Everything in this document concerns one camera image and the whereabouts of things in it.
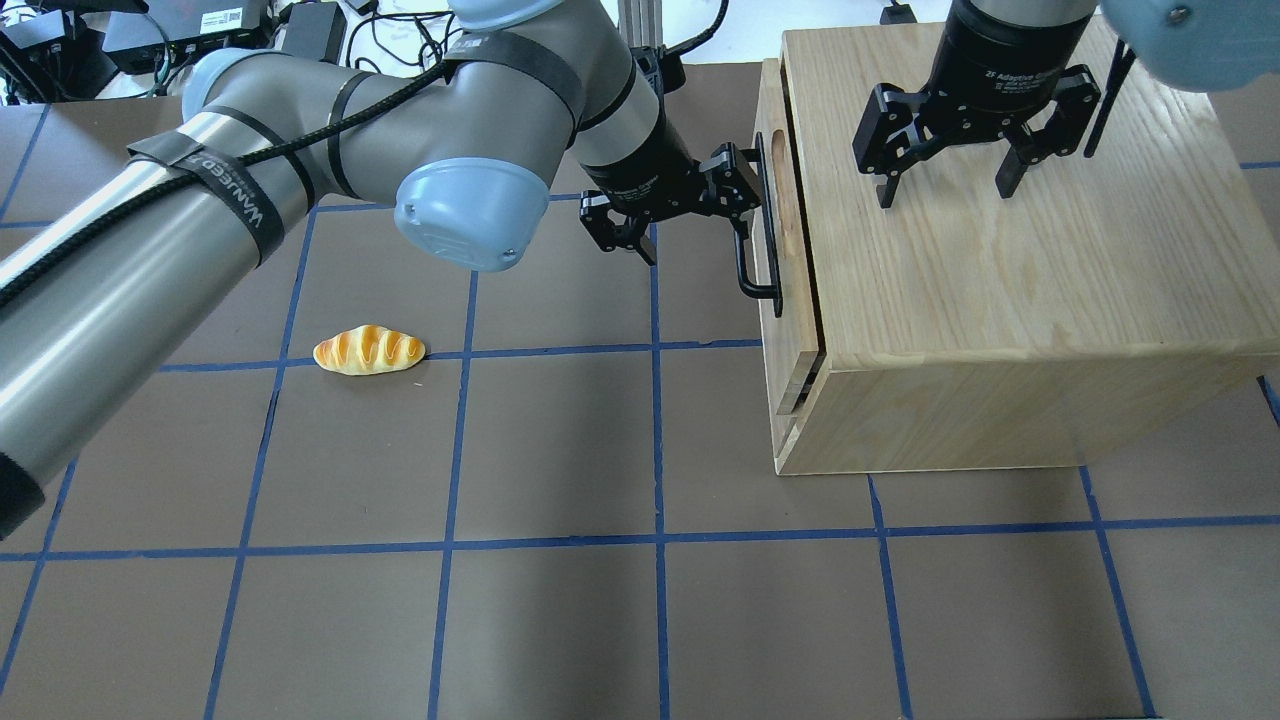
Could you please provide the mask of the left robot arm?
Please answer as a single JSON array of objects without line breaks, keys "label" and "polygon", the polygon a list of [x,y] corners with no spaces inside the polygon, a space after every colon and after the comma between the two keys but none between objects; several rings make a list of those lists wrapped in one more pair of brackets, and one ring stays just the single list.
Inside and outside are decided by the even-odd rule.
[{"label": "left robot arm", "polygon": [[177,129],[3,260],[3,534],[330,193],[390,205],[422,251],[474,272],[525,255],[564,155],[582,220],[646,263],[655,222],[762,205],[760,154],[694,160],[664,109],[675,53],[626,45],[596,1],[453,1],[451,50],[406,79],[269,50],[201,60]]}]

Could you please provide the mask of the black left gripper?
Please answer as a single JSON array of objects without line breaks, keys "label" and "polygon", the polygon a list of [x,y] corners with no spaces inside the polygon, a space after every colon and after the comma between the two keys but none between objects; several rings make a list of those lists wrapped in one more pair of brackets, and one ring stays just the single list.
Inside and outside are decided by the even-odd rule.
[{"label": "black left gripper", "polygon": [[[698,164],[671,120],[658,120],[644,138],[604,126],[581,131],[579,164],[599,193],[580,195],[579,219],[600,251],[635,252],[649,266],[657,265],[652,222],[690,213],[719,217],[749,238],[746,215],[762,205],[756,158],[754,149],[722,143]],[[612,220],[612,211],[625,219]]]}]

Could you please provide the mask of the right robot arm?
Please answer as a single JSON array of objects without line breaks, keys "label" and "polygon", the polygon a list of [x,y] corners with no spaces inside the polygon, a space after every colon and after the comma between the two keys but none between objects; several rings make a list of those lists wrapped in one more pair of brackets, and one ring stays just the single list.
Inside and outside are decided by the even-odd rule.
[{"label": "right robot arm", "polygon": [[954,1],[927,82],[878,83],[852,138],[891,208],[902,174],[945,149],[1005,141],[1010,199],[1051,156],[1094,155],[1135,64],[1187,92],[1240,88],[1279,68],[1275,1]]}]

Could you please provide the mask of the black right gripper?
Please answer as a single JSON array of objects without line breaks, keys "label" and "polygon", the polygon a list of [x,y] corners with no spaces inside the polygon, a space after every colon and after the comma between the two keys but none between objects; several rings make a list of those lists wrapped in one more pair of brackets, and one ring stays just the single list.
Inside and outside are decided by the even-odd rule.
[{"label": "black right gripper", "polygon": [[[1085,27],[1088,1],[954,1],[931,76],[920,92],[874,85],[852,137],[852,156],[892,206],[916,119],[931,136],[1001,136],[1010,149],[995,177],[1001,199],[1015,195],[1029,168],[1076,151],[1101,92],[1085,64],[1069,67]],[[1020,124],[1051,100],[1041,129]]]}]

